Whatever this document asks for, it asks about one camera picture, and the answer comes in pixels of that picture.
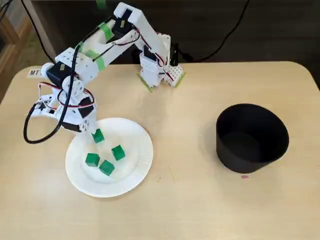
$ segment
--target dark background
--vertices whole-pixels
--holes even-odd
[[[126,0],[141,9],[152,27],[169,34],[195,58],[212,53],[236,24],[246,0]],[[35,1],[41,21],[59,53],[74,47],[107,19],[119,1]],[[251,0],[236,32],[207,62],[294,61],[304,65],[320,86],[320,1]],[[130,51],[114,63],[132,63]]]

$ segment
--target white robotic arm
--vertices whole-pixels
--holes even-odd
[[[103,22],[85,41],[79,43],[75,76],[65,115],[62,116],[62,112],[69,92],[75,54],[75,49],[71,47],[56,56],[55,64],[43,65],[42,75],[53,84],[39,84],[39,99],[32,109],[31,117],[50,117],[58,121],[62,117],[65,129],[90,131],[94,136],[97,132],[97,104],[85,86],[133,44],[141,51],[140,76],[150,88],[157,87],[162,80],[172,87],[177,85],[184,71],[180,65],[170,65],[170,36],[155,32],[141,10],[125,3],[118,4],[114,15],[116,20]],[[51,87],[52,94],[41,96],[41,86]],[[27,142],[33,143],[26,139],[27,134],[24,135]]]

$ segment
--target green cube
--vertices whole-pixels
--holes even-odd
[[[91,135],[92,135],[93,140],[94,140],[94,142],[95,142],[96,144],[102,142],[103,140],[105,140],[104,135],[102,134],[100,128],[98,128],[98,129],[95,131],[95,134],[91,134]]]
[[[100,167],[99,167],[100,171],[103,172],[105,175],[109,176],[114,170],[115,170],[115,166],[108,161],[104,161]]]
[[[115,160],[117,161],[123,159],[126,156],[125,151],[122,149],[120,145],[112,148],[111,150]]]
[[[85,163],[89,167],[98,167],[99,160],[100,160],[100,157],[98,154],[88,153],[88,155],[86,156],[86,159],[85,159]]]

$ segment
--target black container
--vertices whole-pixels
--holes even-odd
[[[216,121],[216,153],[234,172],[252,173],[281,158],[288,146],[284,123],[261,106],[233,105]]]

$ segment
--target paper plate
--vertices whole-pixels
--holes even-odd
[[[97,122],[104,141],[94,143],[88,132],[74,137],[65,156],[65,170],[71,183],[92,197],[110,198],[134,189],[148,174],[154,148],[147,131],[134,121],[125,118],[105,118]],[[116,161],[112,148],[121,145],[125,157]],[[107,160],[114,165],[110,176],[98,167],[88,166],[88,153],[100,156],[99,165]]]

